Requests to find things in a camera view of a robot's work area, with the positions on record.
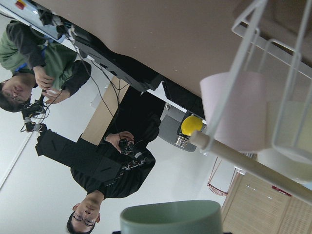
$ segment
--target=yellow object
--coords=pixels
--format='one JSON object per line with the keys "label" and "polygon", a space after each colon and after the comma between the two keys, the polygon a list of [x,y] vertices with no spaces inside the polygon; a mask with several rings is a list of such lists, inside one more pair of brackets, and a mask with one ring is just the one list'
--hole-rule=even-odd
{"label": "yellow object", "polygon": [[190,136],[195,130],[200,131],[203,122],[196,116],[188,116],[181,124],[181,131],[184,135]]}

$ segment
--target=electronic device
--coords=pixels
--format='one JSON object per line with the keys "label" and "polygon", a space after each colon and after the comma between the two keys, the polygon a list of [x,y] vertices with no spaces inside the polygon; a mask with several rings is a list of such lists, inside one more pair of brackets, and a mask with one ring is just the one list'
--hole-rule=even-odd
{"label": "electronic device", "polygon": [[46,113],[47,106],[43,103],[44,95],[41,95],[39,100],[35,100],[34,103],[27,103],[21,109],[23,116],[24,124],[26,126],[26,131],[29,132],[39,132],[47,130],[47,127],[44,123],[35,123],[32,121],[32,118],[36,117],[39,114]]}

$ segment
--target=green cup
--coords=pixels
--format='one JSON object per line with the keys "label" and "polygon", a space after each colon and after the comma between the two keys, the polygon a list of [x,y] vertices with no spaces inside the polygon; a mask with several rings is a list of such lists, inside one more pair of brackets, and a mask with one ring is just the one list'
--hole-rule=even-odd
{"label": "green cup", "polygon": [[122,234],[222,234],[220,205],[192,200],[126,208],[120,214]]}

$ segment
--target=wooden cabinet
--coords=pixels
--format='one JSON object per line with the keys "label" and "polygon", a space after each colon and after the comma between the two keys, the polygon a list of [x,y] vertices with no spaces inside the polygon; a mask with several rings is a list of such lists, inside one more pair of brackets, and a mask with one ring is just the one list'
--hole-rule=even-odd
{"label": "wooden cabinet", "polygon": [[251,175],[237,174],[222,206],[233,234],[312,234],[312,206]]}

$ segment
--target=hair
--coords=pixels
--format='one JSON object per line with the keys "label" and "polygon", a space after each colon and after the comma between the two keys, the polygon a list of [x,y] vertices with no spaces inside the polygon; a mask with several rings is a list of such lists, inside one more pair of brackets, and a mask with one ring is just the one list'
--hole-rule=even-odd
{"label": "hair", "polygon": [[74,230],[73,224],[72,224],[72,219],[73,219],[73,215],[75,212],[72,212],[71,215],[69,216],[69,219],[67,221],[67,230],[69,231],[69,233],[71,234],[90,234],[93,231],[93,228],[95,227],[95,224],[93,225],[93,227],[91,228],[90,231],[86,232],[86,233],[81,233],[81,232],[76,232]]}
{"label": "hair", "polygon": [[10,103],[6,97],[3,95],[2,92],[2,88],[3,88],[3,83],[0,83],[0,107],[2,109],[4,109],[5,111],[9,111],[9,112],[18,112],[21,111],[21,109],[24,107],[24,105],[26,103],[30,103],[30,98],[25,102],[25,104],[12,104]]}

